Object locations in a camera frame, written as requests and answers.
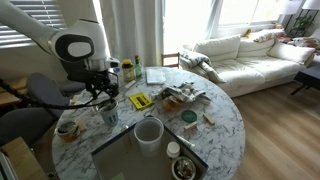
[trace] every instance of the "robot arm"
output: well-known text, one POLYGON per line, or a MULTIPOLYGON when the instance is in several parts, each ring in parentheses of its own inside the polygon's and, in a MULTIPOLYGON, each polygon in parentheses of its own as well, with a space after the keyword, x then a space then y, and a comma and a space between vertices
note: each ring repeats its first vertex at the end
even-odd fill
POLYGON ((99 23, 78 20, 59 30, 42 24, 15 7, 9 0, 0 1, 0 23, 26 35, 44 51, 57 56, 68 73, 68 79, 83 82, 96 98, 96 90, 105 91, 111 98, 118 95, 118 84, 111 83, 110 67, 120 62, 106 55, 104 34, 99 23))

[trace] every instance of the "round table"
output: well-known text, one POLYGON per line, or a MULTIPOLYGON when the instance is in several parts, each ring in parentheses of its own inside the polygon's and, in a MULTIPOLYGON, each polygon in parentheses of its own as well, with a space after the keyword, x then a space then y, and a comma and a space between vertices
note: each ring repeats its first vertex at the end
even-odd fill
MULTIPOLYGON (((91 152, 115 137, 126 126, 131 126, 152 115, 160 119, 173 133, 182 136, 195 144, 193 151, 204 160, 209 169, 204 179, 231 179, 240 165, 244 147, 245 130, 239 110, 229 96, 211 81, 188 71, 163 68, 166 84, 179 86, 184 82, 194 82, 197 90, 203 90, 211 99, 209 105, 199 101, 187 103, 177 111, 167 112, 161 101, 154 100, 155 104, 143 111, 136 110, 129 96, 144 92, 149 97, 162 85, 147 85, 145 75, 137 79, 130 88, 124 88, 121 82, 120 93, 116 97, 119 102, 119 122, 114 127, 107 126, 101 115, 92 108, 65 110, 57 125, 66 120, 84 121, 87 130, 75 141, 64 143, 57 135, 52 141, 52 156, 56 171, 60 179, 98 179, 97 171, 91 158, 91 152), (191 131, 185 131, 188 124, 181 120, 181 113, 190 109, 198 115, 198 125, 191 131), (215 120, 212 126, 203 120, 203 113, 208 113, 215 120)), ((89 92, 82 92, 78 100, 86 102, 89 92)))

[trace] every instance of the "lid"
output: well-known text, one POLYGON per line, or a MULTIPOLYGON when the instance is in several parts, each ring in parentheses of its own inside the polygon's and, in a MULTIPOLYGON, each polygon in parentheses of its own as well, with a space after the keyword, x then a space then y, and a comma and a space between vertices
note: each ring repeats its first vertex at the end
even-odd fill
POLYGON ((167 147, 167 154, 172 158, 178 157, 180 155, 180 145, 175 141, 171 141, 167 147))
POLYGON ((136 61, 136 64, 139 64, 140 63, 140 59, 139 59, 139 56, 138 55, 135 55, 134 56, 134 59, 136 61))
POLYGON ((114 73, 120 72, 120 68, 113 68, 113 72, 114 72, 114 73))
POLYGON ((197 114, 191 110, 185 110, 181 114, 182 120, 188 123, 192 123, 197 120, 197 114))
POLYGON ((131 64, 131 59, 124 59, 122 61, 123 64, 131 64))

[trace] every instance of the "cable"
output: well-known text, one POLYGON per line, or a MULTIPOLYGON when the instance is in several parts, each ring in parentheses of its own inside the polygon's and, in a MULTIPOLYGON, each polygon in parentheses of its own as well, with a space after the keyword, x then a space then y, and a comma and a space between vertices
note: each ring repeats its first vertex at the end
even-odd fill
POLYGON ((34 100, 34 99, 24 95, 24 94, 21 94, 19 91, 17 91, 16 89, 11 88, 10 85, 5 83, 2 78, 0 78, 0 87, 5 89, 6 91, 8 91, 10 94, 16 96, 17 98, 27 102, 28 104, 37 105, 37 106, 41 106, 41 107, 44 107, 44 108, 50 108, 50 109, 61 109, 61 110, 80 109, 80 108, 84 108, 84 107, 97 106, 97 105, 100 105, 100 104, 105 102, 105 101, 102 101, 102 102, 100 102, 98 104, 88 105, 89 103, 91 103, 94 100, 94 98, 92 98, 90 101, 86 102, 85 104, 79 104, 79 105, 73 105, 73 106, 69 106, 69 105, 53 105, 53 104, 47 104, 47 103, 42 103, 42 102, 36 101, 36 100, 34 100))

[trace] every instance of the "wooden floor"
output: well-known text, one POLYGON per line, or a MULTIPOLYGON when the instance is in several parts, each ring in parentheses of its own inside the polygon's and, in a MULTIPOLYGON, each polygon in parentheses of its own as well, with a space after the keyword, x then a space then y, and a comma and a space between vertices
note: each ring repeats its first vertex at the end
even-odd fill
POLYGON ((246 130, 238 179, 320 179, 320 91, 292 82, 233 98, 246 130))

